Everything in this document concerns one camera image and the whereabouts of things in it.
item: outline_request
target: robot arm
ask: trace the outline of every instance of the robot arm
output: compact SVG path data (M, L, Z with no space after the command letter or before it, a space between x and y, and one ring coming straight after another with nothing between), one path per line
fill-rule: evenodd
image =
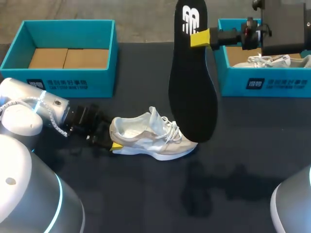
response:
M191 35L191 47L241 43L243 50L261 46L263 56L301 53L311 49L311 10L306 4L282 4L281 0L253 0L253 9L261 9L261 24L249 17L240 30L209 28Z

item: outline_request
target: white logo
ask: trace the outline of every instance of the white logo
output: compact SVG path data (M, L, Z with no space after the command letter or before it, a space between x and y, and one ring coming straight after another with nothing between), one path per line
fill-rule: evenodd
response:
M251 86L251 87L261 87L261 85L262 85L262 82L251 81L249 83L249 86Z
M186 34L197 33L196 29L199 28L200 16L197 9L188 6L183 7L183 20L186 22L183 24L183 32Z
M35 87L38 87L38 88L43 89L43 84L42 84L42 83L39 83L39 82L30 82L29 84L30 84L31 86L35 86Z

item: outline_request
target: white shoelace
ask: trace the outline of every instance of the white shoelace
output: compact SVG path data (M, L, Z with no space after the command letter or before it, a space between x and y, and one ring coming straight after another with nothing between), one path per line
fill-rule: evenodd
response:
M162 116L162 119L165 122L165 124L169 127L169 131L166 134L158 136L156 138L157 139L165 138L166 139L165 144L167 144L170 141L173 142L180 141L182 138L182 134L181 131L179 130L179 127L176 124L176 121L170 122L166 116Z
M253 56L248 58L249 63L254 63L256 67L265 67L271 64L272 57L269 56L262 56L258 53L258 56Z

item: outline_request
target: black insole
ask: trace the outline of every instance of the black insole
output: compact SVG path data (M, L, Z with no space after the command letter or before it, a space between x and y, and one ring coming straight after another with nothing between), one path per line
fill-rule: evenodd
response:
M206 65L206 48L191 48L190 34L207 29L204 0L179 0L174 19L169 100L177 125L193 142L208 141L218 114L216 90Z

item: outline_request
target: new balance logo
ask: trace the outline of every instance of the new balance logo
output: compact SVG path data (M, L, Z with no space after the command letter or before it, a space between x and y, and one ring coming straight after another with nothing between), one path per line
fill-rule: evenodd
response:
M186 34L195 34L200 25L200 15L197 9L188 6L183 7L183 32Z

